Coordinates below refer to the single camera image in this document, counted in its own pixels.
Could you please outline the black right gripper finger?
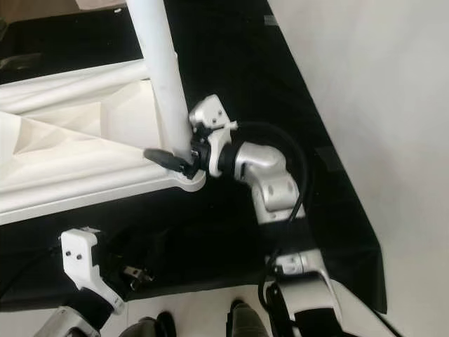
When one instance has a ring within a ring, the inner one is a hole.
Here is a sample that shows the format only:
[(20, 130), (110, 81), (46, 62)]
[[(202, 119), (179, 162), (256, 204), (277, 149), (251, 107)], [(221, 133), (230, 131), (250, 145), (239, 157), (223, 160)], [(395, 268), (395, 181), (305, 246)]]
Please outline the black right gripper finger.
[(186, 159), (163, 149), (148, 148), (144, 150), (144, 158), (153, 161), (158, 166), (182, 174), (193, 174), (193, 166)]

